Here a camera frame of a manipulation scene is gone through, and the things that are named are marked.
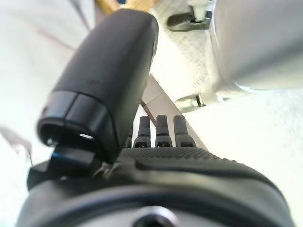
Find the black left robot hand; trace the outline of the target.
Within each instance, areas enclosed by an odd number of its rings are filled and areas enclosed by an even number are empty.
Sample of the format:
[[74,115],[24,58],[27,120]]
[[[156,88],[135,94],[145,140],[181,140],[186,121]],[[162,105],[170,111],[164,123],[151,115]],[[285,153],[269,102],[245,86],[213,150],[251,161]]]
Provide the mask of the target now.
[[258,171],[198,148],[185,118],[131,128],[156,53],[158,23],[120,9],[83,41],[37,123],[51,158],[32,166],[19,227],[292,227],[280,190]]

